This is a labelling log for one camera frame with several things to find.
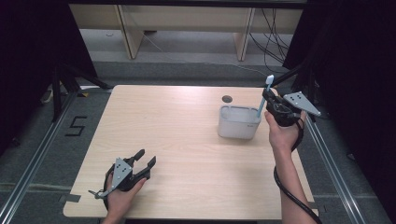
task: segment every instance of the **black curtain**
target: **black curtain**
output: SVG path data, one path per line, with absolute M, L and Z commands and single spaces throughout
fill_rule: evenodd
M 312 70 L 338 130 L 392 222 L 396 223 L 396 3 L 390 0 L 344 1 L 343 19 L 326 52 Z M 323 21 L 311 13 L 296 36 L 315 35 L 308 21 Z M 287 66 L 306 55 L 308 42 L 291 52 Z

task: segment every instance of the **white container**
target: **white container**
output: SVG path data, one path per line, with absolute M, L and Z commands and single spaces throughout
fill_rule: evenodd
M 221 137 L 252 139 L 262 121 L 254 107 L 223 105 L 219 112 L 218 134 Z

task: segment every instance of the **wire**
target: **wire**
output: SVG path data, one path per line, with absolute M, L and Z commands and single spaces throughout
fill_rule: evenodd
M 298 198 L 292 195 L 280 182 L 279 176 L 277 175 L 276 167 L 274 168 L 274 179 L 279 188 L 290 198 L 294 203 L 301 207 L 309 216 L 311 216 L 318 224 L 321 224 L 321 220 L 308 206 L 301 202 Z
M 276 9 L 273 8 L 272 9 L 272 13 L 273 13 L 273 19 L 272 19 L 272 24 L 269 22 L 267 16 L 265 15 L 265 12 L 263 10 L 263 8 L 261 8 L 262 11 L 262 15 L 265 19 L 265 22 L 268 25 L 268 28 L 270 29 L 270 34 L 269 36 L 264 34 L 264 36 L 267 38 L 267 43 L 265 45 L 265 47 L 263 47 L 262 45 L 258 44 L 258 42 L 256 40 L 253 41 L 256 43 L 256 45 L 259 47 L 259 49 L 264 51 L 264 63 L 266 64 L 266 54 L 270 55 L 271 57 L 273 57 L 274 59 L 276 59 L 277 61 L 283 63 L 285 61 L 286 58 L 286 53 L 284 51 L 284 49 L 289 49 L 289 46 L 282 40 L 282 38 L 280 37 L 280 35 L 277 33 L 276 31 Z M 269 43 L 272 42 L 274 44 L 276 44 L 278 51 L 279 51 L 279 55 L 280 57 L 276 56 L 274 53 L 272 53 L 271 51 L 269 51 L 267 48 L 269 46 Z

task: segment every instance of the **hand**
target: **hand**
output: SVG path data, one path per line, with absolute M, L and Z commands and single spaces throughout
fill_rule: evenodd
M 137 182 L 132 189 L 129 191 L 121 191 L 119 189 L 113 190 L 107 195 L 108 211 L 107 216 L 103 223 L 120 223 L 123 216 L 131 208 L 132 200 L 136 193 L 142 189 L 146 182 L 146 178 L 141 179 Z M 113 174 L 110 174 L 107 179 L 107 188 L 111 188 L 111 182 L 113 181 Z
M 296 124 L 289 127 L 280 127 L 274 116 L 268 111 L 264 112 L 265 119 L 270 125 L 270 135 L 269 140 L 273 148 L 274 155 L 277 156 L 287 156 L 291 155 L 291 148 L 297 141 L 299 129 Z M 304 127 L 304 121 L 306 119 L 306 114 L 303 111 L 301 113 L 300 122 L 301 127 Z

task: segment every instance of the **black cable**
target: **black cable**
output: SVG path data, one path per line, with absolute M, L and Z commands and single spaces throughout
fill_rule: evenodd
M 252 38 L 253 42 L 256 44 L 256 46 L 263 51 L 264 53 L 269 54 L 271 57 L 273 57 L 275 60 L 279 61 L 280 63 L 283 63 L 282 59 L 277 57 L 273 52 L 269 51 L 268 49 L 266 49 L 265 47 L 263 47 L 259 41 L 257 41 L 253 35 L 250 33 L 250 37 Z
M 277 186 L 288 196 L 294 203 L 301 207 L 309 216 L 311 216 L 318 224 L 321 224 L 321 220 L 308 206 L 301 202 L 298 198 L 292 195 L 280 182 L 279 176 L 277 175 L 276 167 L 274 168 L 274 179 Z

